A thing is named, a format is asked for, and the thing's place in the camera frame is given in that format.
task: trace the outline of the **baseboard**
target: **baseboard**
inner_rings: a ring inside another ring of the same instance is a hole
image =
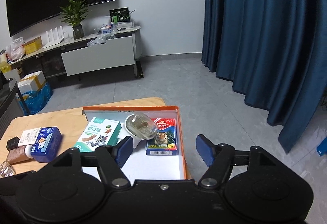
[[[177,54],[164,54],[164,55],[152,55],[143,56],[140,61],[161,61],[161,60],[176,60],[185,58],[201,58],[202,53],[177,53]]]

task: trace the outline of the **barcode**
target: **barcode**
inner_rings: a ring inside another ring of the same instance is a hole
[[[172,151],[150,151],[150,155],[173,155]]]

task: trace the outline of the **green and white box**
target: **green and white box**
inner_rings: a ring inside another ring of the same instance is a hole
[[[91,152],[101,146],[115,146],[121,130],[119,121],[94,117],[86,126],[74,147],[80,152]]]

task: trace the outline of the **gray tile floor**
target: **gray tile floor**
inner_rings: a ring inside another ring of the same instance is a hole
[[[317,109],[300,141],[285,155],[277,141],[282,126],[267,124],[268,111],[244,104],[244,95],[232,83],[215,77],[199,58],[142,63],[145,78],[135,79],[132,66],[106,69],[52,80],[54,94],[41,113],[122,100],[161,97],[181,111],[186,161],[195,180],[207,167],[197,154],[195,138],[206,135],[215,144],[228,143],[239,150],[259,145],[310,183],[314,203],[309,224],[327,224],[327,158],[315,147],[327,134],[327,111]],[[233,175],[245,167],[233,170]]]

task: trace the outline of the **blue gripper pad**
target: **blue gripper pad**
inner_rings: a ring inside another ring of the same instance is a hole
[[[317,147],[317,152],[320,157],[324,154],[327,154],[327,137],[319,144]]]
[[[132,137],[125,137],[121,142],[119,142],[119,144],[116,145],[116,147],[118,147],[118,152],[117,157],[115,158],[115,162],[119,168],[122,168],[133,152]]]
[[[196,140],[197,152],[200,154],[202,160],[210,167],[214,162],[213,147],[215,145],[207,139],[204,135],[198,135]]]

